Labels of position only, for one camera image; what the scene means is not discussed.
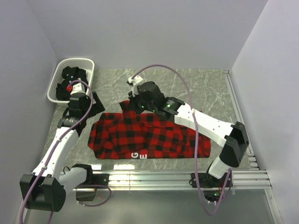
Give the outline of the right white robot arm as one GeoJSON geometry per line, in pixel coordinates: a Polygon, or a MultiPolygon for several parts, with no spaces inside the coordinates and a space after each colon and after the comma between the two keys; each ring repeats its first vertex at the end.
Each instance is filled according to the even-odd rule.
{"type": "Polygon", "coordinates": [[[239,167],[249,146],[245,125],[231,124],[193,109],[174,97],[165,97],[154,82],[144,82],[141,77],[129,78],[129,102],[136,114],[153,112],[160,119],[190,128],[222,147],[219,156],[209,166],[205,178],[210,186],[217,186],[230,168],[239,167]]]}

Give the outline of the red black plaid shirt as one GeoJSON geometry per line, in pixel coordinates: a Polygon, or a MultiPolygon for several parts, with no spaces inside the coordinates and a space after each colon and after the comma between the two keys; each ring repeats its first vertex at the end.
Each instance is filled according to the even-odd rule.
{"type": "Polygon", "coordinates": [[[211,141],[185,126],[161,120],[153,113],[136,115],[128,101],[122,112],[105,112],[92,125],[88,147],[98,159],[208,158],[211,141]]]}

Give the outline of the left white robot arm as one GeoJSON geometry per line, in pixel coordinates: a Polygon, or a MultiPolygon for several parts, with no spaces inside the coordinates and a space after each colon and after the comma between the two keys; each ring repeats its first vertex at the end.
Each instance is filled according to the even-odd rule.
{"type": "Polygon", "coordinates": [[[61,175],[60,171],[70,150],[90,117],[105,110],[96,92],[90,96],[73,93],[69,106],[58,121],[56,134],[42,161],[29,175],[20,179],[23,209],[58,212],[62,209],[66,196],[78,185],[88,188],[93,185],[91,165],[75,164],[71,170],[61,175]]]}

